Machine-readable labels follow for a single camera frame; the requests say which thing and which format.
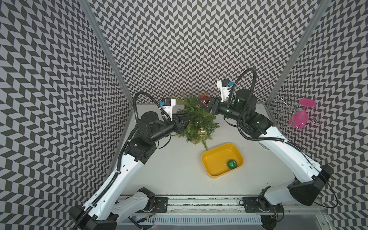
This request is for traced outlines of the green glitter ball ornament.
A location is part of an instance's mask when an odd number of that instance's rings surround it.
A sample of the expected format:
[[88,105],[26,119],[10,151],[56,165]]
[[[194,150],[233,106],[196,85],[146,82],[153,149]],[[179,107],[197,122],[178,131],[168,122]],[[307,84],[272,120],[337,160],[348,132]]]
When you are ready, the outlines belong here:
[[238,167],[238,164],[235,160],[231,159],[227,162],[227,167],[230,169],[230,170],[233,170],[235,168]]

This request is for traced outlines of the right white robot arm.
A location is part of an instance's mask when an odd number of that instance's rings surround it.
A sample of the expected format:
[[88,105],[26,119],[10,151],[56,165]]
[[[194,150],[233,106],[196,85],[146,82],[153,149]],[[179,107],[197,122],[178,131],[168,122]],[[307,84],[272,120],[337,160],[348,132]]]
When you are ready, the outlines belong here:
[[263,212],[283,202],[297,201],[310,206],[328,185],[333,168],[320,165],[288,141],[266,116],[256,112],[257,98],[249,90],[239,90],[235,101],[220,98],[198,98],[198,104],[208,113],[223,115],[236,121],[240,135],[248,141],[257,141],[272,151],[293,172],[294,179],[279,186],[267,186],[257,197]]

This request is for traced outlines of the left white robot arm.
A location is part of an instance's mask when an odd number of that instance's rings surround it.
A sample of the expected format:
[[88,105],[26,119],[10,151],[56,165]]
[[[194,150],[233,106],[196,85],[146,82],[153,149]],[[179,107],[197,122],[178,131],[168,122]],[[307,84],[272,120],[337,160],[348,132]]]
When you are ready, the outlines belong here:
[[69,210],[74,230],[114,230],[137,211],[151,211],[155,194],[141,188],[122,202],[119,196],[133,176],[157,149],[157,142],[173,132],[181,134],[191,121],[190,114],[173,114],[170,122],[159,120],[153,111],[144,113],[129,134],[115,168],[98,191],[82,206]]

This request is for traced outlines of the gold shiny ball ornament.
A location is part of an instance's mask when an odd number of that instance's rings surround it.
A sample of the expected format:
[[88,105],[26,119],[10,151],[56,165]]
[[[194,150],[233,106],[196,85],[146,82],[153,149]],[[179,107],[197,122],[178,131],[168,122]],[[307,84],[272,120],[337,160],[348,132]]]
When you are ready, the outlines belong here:
[[198,135],[199,135],[200,137],[204,137],[204,136],[206,136],[206,135],[207,135],[207,131],[206,131],[206,129],[205,129],[205,128],[203,128],[203,127],[199,128],[199,129],[198,129],[198,131],[197,131],[197,133],[198,133]]

